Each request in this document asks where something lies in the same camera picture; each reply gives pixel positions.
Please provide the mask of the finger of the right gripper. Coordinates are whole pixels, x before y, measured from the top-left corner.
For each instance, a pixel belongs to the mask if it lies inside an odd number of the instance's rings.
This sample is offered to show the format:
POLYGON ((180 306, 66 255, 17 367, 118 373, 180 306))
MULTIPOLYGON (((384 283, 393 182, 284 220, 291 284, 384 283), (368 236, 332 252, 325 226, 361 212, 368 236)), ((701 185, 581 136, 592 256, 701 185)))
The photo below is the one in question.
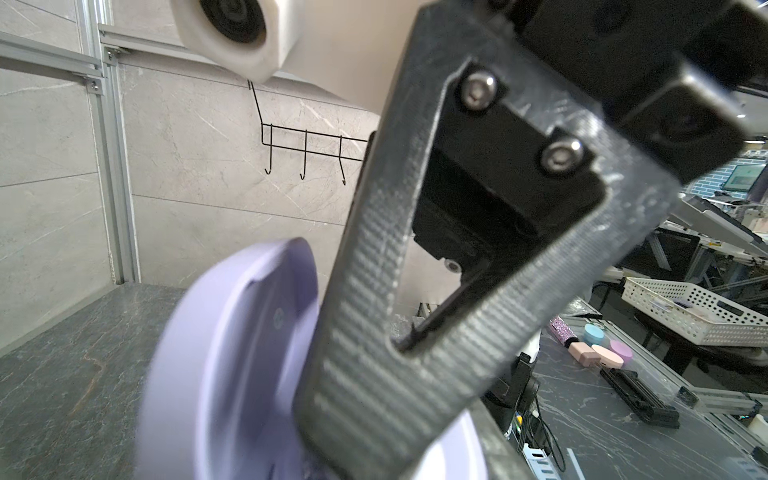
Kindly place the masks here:
POLYGON ((364 163, 294 404, 307 447, 347 479, 395 479, 482 394, 519 348, 665 218, 676 177, 580 102, 575 90, 469 3, 415 19, 364 163), (436 313, 439 329, 399 351, 389 322, 440 111, 471 62, 507 86, 502 105, 595 152, 604 196, 553 239, 436 313))

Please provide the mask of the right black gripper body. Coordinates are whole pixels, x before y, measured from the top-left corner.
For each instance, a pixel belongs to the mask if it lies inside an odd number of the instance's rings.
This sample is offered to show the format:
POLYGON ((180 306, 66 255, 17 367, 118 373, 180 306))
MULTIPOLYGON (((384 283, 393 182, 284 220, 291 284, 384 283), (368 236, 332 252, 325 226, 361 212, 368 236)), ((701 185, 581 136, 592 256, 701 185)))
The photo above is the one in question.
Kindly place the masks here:
POLYGON ((748 1, 490 2, 446 91, 413 230, 455 261, 445 312, 563 303, 746 138, 734 89, 767 71, 748 1))

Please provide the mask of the purple earbud charging case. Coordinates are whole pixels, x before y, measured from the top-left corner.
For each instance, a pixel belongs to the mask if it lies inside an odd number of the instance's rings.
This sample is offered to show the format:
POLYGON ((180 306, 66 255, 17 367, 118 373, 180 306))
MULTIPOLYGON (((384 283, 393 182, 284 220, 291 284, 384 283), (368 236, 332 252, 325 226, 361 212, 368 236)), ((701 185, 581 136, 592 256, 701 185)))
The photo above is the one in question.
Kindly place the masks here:
POLYGON ((249 246, 199 277, 152 358, 137 429, 139 479, 331 479, 293 404, 321 308, 301 238, 249 246))

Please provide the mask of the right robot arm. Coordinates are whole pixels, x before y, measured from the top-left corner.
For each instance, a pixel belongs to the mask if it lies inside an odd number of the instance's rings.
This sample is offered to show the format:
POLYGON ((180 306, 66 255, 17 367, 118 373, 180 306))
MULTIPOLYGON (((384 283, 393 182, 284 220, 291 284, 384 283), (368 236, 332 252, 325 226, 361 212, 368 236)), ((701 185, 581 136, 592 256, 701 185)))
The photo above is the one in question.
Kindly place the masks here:
POLYGON ((369 147, 293 407, 344 479, 395 479, 747 136, 753 1, 438 1, 369 147))

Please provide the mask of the black stapler tool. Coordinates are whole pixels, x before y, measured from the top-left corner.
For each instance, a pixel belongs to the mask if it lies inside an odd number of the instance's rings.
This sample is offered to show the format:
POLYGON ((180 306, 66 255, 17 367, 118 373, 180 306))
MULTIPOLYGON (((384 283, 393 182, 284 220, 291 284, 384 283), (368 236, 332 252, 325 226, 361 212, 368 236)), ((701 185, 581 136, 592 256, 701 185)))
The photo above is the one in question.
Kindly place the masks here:
POLYGON ((602 367, 600 375, 644 423, 670 429, 680 428, 679 412, 663 403, 635 371, 602 367))

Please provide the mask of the white perforated tray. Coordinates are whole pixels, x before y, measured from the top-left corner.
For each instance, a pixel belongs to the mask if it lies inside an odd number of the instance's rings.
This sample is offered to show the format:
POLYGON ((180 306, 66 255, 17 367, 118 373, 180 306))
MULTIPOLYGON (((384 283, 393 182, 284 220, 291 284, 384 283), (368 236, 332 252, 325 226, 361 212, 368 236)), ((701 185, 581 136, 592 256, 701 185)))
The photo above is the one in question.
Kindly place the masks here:
POLYGON ((622 299, 698 346, 767 345, 766 316, 695 284, 630 277, 622 299))

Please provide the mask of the black wall hook rack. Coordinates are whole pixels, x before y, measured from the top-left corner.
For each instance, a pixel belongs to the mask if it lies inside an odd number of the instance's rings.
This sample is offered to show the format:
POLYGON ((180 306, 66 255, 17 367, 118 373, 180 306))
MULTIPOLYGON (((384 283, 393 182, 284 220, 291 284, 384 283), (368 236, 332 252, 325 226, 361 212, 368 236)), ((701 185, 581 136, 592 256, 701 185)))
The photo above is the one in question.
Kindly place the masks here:
POLYGON ((300 180, 304 181, 307 178, 308 160, 310 156, 314 156, 324 159, 333 159, 338 166, 341 184, 343 186, 348 185, 344 163, 362 163, 366 155, 366 150, 364 150, 361 155, 353 157, 351 156, 349 149, 359 144, 367 146, 369 143, 367 138, 356 138, 346 134, 330 134, 267 122, 261 109, 257 88, 254 82, 248 79, 246 85, 251 93, 256 108, 257 119, 259 121, 259 141, 260 144, 267 149, 267 167, 263 169, 265 175, 269 176, 272 174, 274 168, 274 153, 275 151, 280 150, 301 155, 302 164, 299 171, 300 180), (276 134, 280 134, 282 137, 297 137, 300 139, 300 144, 294 146, 286 143, 279 143, 275 137, 276 134))

